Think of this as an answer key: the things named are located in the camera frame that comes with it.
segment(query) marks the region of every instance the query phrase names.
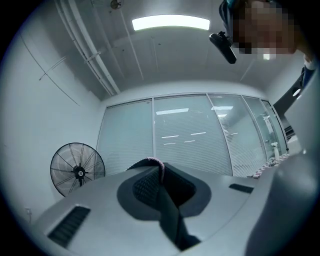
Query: fan stand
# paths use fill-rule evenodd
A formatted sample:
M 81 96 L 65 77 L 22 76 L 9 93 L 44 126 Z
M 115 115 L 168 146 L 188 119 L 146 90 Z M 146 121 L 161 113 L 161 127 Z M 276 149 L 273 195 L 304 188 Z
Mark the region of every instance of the fan stand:
M 75 178 L 79 181 L 80 187 L 82 186 L 83 182 L 86 183 L 85 176 L 86 176 L 86 173 L 88 172 L 86 172 L 85 169 L 81 166 L 81 163 L 73 167 L 73 172 L 74 172 Z

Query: person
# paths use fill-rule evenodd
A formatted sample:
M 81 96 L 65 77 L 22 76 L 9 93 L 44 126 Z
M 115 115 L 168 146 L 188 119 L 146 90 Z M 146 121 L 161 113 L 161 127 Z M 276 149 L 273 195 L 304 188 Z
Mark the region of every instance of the person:
M 252 49 L 268 49 L 268 54 L 304 54 L 305 87 L 318 61 L 307 42 L 301 27 L 281 0 L 223 0 L 219 14 L 232 38 L 233 44 L 242 53 Z

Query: white wall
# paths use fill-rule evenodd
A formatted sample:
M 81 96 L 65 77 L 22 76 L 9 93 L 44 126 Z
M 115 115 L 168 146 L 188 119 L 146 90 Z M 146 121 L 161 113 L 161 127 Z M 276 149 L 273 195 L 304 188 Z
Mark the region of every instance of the white wall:
M 301 75 L 303 67 L 304 55 L 302 52 L 296 51 L 292 55 L 288 65 L 274 78 L 265 90 L 271 104 L 275 104 L 294 85 Z
M 36 28 L 32 33 L 38 36 Z M 1 188 L 17 215 L 27 220 L 24 207 L 31 208 L 33 221 L 62 198 L 50 176 L 53 155 L 72 142 L 96 148 L 106 106 L 68 65 L 64 75 L 50 72 L 40 80 L 48 63 L 61 57 L 42 35 L 36 45 L 25 38 L 28 50 L 18 33 L 0 70 Z M 30 51 L 46 59 L 38 54 L 35 61 Z
M 194 79 L 156 82 L 127 89 L 120 94 L 107 99 L 106 104 L 107 106 L 111 106 L 147 97 L 185 93 L 230 93 L 267 99 L 267 95 L 262 90 L 249 85 L 222 80 Z

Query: ceiling light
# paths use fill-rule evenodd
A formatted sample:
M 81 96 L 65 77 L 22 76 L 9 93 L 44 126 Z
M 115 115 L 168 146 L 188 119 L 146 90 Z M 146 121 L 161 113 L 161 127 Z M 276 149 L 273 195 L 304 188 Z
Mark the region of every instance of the ceiling light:
M 293 97 L 295 97 L 295 96 L 297 96 L 298 95 L 298 93 L 300 93 L 300 91 L 301 91 L 301 89 L 300 88 L 293 88 L 293 91 L 292 91 L 292 93 L 293 93 Z
M 156 112 L 156 114 L 157 115 L 165 115 L 165 114 L 181 113 L 181 112 L 188 112 L 188 111 L 189 111 L 189 108 L 180 108 L 180 109 L 158 111 L 158 112 Z
M 132 21 L 132 24 L 135 31 L 167 26 L 191 27 L 209 30 L 210 20 L 185 15 L 156 15 L 136 18 Z
M 265 53 L 264 55 L 263 55 L 263 59 L 264 60 L 270 60 L 270 54 L 269 53 Z
M 198 132 L 198 133 L 192 133 L 191 135 L 198 135 L 198 134 L 206 134 L 207 132 Z
M 214 106 L 211 110 L 232 110 L 233 106 Z
M 162 138 L 162 139 L 165 139 L 165 138 L 174 138 L 174 137 L 179 137 L 179 135 L 167 136 L 167 137 L 161 137 L 161 138 Z

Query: ceiling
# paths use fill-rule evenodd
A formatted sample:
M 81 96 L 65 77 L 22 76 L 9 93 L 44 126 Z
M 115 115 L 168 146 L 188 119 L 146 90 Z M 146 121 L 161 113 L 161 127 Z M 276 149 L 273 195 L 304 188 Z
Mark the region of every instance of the ceiling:
M 238 60 L 236 64 L 228 64 L 209 41 L 210 34 L 224 29 L 218 12 L 221 1 L 124 0 L 123 7 L 118 10 L 111 9 L 110 0 L 77 0 L 76 3 L 91 39 L 101 51 L 100 56 L 120 91 L 165 79 L 232 80 L 266 88 L 290 57 L 277 55 L 276 59 L 263 60 L 262 56 L 239 54 L 238 49 L 234 49 Z M 102 28 L 97 23 L 94 8 Z M 209 31 L 187 27 L 134 31 L 133 19 L 163 14 L 205 18 L 210 20 L 210 28 Z M 102 30 L 113 53 L 108 50 Z

